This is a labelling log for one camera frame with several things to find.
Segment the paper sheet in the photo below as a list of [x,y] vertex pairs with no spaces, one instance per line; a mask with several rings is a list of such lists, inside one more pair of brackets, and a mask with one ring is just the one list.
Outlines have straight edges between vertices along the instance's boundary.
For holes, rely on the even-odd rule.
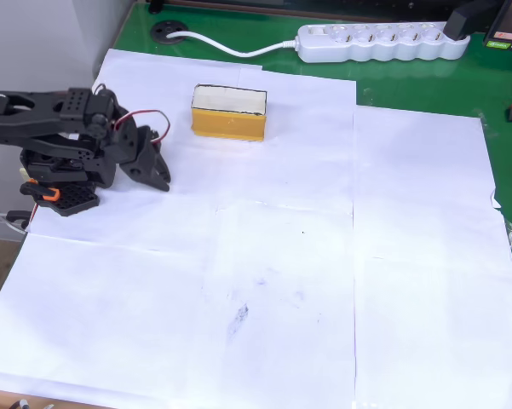
[[[38,210],[0,295],[0,387],[119,407],[350,406],[355,84],[144,66],[104,65],[96,82],[170,116],[170,192],[119,170],[91,211]],[[195,136],[198,83],[267,90],[265,142]]]
[[[140,71],[137,65],[125,63],[118,71],[104,66],[101,77],[129,109],[157,107],[169,115],[171,131],[161,152],[172,175],[170,192],[131,181],[118,170],[110,188],[97,190],[101,205],[75,217],[38,209],[32,233],[208,257],[209,251],[215,251],[209,243],[217,229],[216,214],[242,206],[239,203],[351,217],[355,83],[244,69],[167,69],[175,74],[125,82],[125,77]],[[190,106],[198,83],[265,89],[265,141],[196,136]],[[167,89],[174,98],[159,93],[145,96],[148,84]]]
[[[171,191],[119,171],[91,211],[38,211],[0,295],[0,389],[512,408],[511,253],[478,119],[359,107],[354,138],[352,83],[146,64],[105,65],[97,83],[171,116]],[[265,142],[193,135],[203,82],[268,91]]]
[[356,399],[512,408],[512,261],[480,120],[359,107]]

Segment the desk surface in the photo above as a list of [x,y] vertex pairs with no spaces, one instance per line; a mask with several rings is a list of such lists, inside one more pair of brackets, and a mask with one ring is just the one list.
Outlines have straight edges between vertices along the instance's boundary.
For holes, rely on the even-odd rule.
[[295,52],[281,49],[248,60],[232,57],[200,41],[177,45],[155,43],[152,26],[179,20],[190,30],[239,51],[252,51],[295,37],[299,26],[321,20],[167,6],[149,14],[136,4],[114,48],[157,55],[247,62],[264,70],[358,83],[359,105],[480,117],[496,180],[496,199],[512,223],[512,124],[505,110],[512,103],[512,52],[487,49],[483,36],[472,37],[466,55],[455,61],[367,61],[307,64]]

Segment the yellow block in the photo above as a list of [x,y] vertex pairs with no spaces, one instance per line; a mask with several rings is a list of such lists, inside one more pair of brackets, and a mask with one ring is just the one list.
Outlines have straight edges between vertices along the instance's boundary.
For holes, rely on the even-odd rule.
[[192,112],[192,129],[196,135],[242,141],[263,141],[267,118],[265,115],[198,108],[192,108]]
[[263,141],[266,91],[199,84],[191,108],[197,135]]

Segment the white power strip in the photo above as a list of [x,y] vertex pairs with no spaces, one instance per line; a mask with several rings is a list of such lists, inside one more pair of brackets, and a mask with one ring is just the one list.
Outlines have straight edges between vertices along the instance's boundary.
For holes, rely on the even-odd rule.
[[318,24],[302,26],[296,51],[305,62],[460,58],[469,37],[453,41],[445,23]]

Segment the robotic arm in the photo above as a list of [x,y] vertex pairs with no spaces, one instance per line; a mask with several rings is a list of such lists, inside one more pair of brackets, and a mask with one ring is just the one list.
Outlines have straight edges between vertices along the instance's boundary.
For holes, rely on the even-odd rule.
[[[0,92],[0,144],[22,147],[31,177],[20,192],[70,216],[99,204],[96,187],[110,187],[116,164],[134,181],[169,191],[170,173],[157,132],[136,127],[109,89]],[[68,139],[78,134],[77,140]]]

